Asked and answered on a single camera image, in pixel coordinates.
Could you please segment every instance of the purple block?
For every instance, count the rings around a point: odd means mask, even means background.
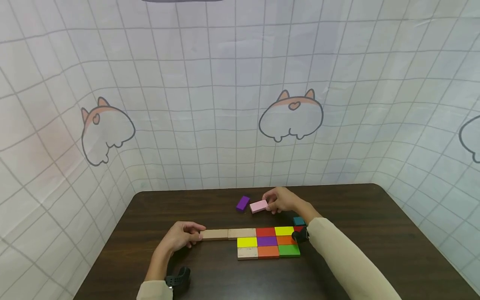
[[[242,212],[245,210],[245,207],[247,207],[248,205],[248,201],[250,201],[250,198],[249,197],[246,197],[246,196],[243,196],[241,199],[240,199],[240,202],[237,204],[237,210],[239,212]]]
[[[257,237],[257,246],[276,246],[276,237]]]

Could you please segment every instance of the black object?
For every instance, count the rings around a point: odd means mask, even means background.
[[[190,268],[181,267],[177,276],[169,275],[165,282],[175,293],[185,292],[190,286]]]
[[[304,226],[302,230],[300,231],[293,231],[292,232],[292,239],[297,242],[297,244],[303,243],[305,241],[308,241],[309,235],[307,231],[307,227]]]

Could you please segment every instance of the cartoon cat drawing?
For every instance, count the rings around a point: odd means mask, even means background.
[[[313,89],[305,96],[290,97],[284,90],[263,113],[258,122],[260,132],[279,143],[288,135],[303,137],[314,133],[324,121],[322,105],[315,100]]]
[[[472,159],[480,164],[480,116],[476,116],[462,125],[458,132],[458,138],[462,146],[472,153]]]
[[[111,147],[122,147],[133,138],[135,126],[126,113],[110,106],[103,98],[98,98],[98,106],[88,112],[82,108],[84,130],[82,148],[87,161],[92,166],[108,163],[108,151]]]

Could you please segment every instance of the white backdrop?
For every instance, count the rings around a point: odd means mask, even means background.
[[[72,299],[140,191],[367,182],[479,291],[479,33],[478,0],[0,0],[0,300]]]

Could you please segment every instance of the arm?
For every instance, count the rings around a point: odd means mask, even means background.
[[[205,226],[194,222],[176,222],[155,249],[145,281],[140,286],[137,300],[171,300],[173,292],[164,279],[170,257],[183,247],[191,248],[202,239],[200,230]]]
[[[310,243],[325,259],[352,300],[400,300],[400,296],[365,254],[308,202],[286,188],[268,191],[272,214],[293,210],[307,223]]]

